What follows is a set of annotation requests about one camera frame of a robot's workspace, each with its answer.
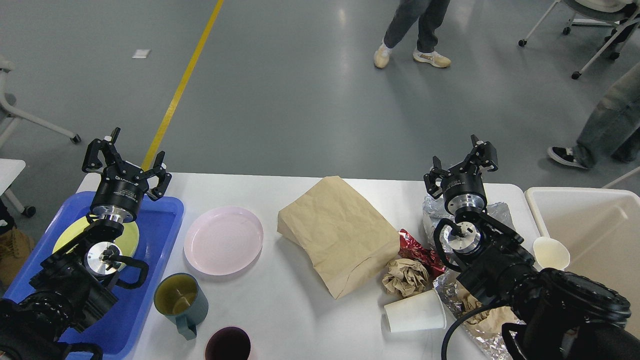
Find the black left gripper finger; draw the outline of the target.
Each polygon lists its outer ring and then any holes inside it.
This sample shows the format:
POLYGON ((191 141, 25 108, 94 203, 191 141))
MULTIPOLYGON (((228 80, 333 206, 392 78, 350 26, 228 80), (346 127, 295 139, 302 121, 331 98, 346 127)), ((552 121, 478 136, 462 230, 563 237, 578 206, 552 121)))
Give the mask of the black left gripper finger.
POLYGON ((135 176, 135 182, 137 182, 152 201, 157 201, 165 195, 172 179, 172 174, 167 172, 163 164, 164 159, 165 151, 160 151, 154 159, 153 167, 150 170, 141 170, 135 176), (148 179, 153 177, 158 178, 158 182, 155 187, 150 187, 148 179))
POLYGON ((115 142, 120 132, 121 128, 115 127, 109 136, 103 139, 96 138, 87 146, 82 162, 83 173, 126 173, 125 162, 115 148, 115 142))

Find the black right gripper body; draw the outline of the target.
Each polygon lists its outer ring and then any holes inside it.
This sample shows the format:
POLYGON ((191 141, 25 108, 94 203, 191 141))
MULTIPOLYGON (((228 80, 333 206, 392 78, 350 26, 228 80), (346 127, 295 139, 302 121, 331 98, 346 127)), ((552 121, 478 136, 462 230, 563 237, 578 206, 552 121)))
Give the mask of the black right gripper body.
POLYGON ((446 212, 454 217, 467 211, 486 212, 488 201, 478 167, 457 164, 449 172, 440 183, 446 212))

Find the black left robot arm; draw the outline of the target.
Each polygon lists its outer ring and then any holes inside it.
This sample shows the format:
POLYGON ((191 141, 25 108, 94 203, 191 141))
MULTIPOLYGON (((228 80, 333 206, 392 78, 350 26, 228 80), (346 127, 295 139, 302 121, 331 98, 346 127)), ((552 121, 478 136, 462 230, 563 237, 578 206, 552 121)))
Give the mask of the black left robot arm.
POLYGON ((82 170, 101 180, 86 215, 87 227, 41 262, 30 278, 34 292, 22 301, 1 300, 3 360, 64 360, 70 353, 90 353, 100 360, 103 350, 90 342, 61 342, 66 330, 83 332, 116 304, 114 287, 132 290, 147 279, 149 265, 126 256, 115 244, 124 225, 137 219, 144 196, 161 199, 172 176, 159 152, 144 170, 126 162, 115 148, 121 132, 94 139, 87 146, 82 170))

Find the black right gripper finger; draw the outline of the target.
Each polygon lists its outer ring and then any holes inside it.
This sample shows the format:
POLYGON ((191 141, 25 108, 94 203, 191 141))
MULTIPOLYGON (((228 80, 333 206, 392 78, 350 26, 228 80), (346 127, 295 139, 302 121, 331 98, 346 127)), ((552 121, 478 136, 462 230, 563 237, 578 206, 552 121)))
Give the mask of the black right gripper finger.
POLYGON ((450 175, 450 171, 442 168, 441 160, 437 156, 432 157, 432 162, 433 165, 430 171, 423 176, 423 182, 427 193, 433 199, 438 199, 443 194, 443 190, 437 182, 438 180, 445 180, 450 175))
POLYGON ((473 148, 461 163, 461 173, 481 174, 498 171, 498 152, 493 144, 480 140, 475 134, 470 138, 473 148))

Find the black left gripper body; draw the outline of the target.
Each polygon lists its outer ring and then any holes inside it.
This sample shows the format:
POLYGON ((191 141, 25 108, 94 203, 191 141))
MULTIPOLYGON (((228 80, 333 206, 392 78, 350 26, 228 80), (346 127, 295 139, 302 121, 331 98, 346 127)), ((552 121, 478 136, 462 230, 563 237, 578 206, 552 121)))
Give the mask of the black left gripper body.
POLYGON ((105 167, 100 184, 90 205, 90 212, 96 216, 112 213, 123 217, 124 223, 132 223, 138 217, 144 194, 149 183, 141 177, 143 170, 125 161, 105 167))

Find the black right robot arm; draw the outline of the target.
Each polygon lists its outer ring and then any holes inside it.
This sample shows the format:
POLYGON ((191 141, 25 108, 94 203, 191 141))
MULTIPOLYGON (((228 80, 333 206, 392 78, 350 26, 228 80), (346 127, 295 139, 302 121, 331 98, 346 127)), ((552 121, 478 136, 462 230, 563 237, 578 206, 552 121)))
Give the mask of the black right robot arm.
POLYGON ((434 156, 423 176, 427 193, 443 198, 452 215, 433 232, 439 259, 481 303, 448 328, 441 358, 448 357, 450 339, 464 321, 507 306, 521 320, 501 326, 515 360, 637 360, 639 340, 626 331, 626 297, 586 276, 535 269, 523 237, 489 215, 482 174, 498 170, 498 153, 491 142, 470 138, 464 160, 446 169, 434 156))

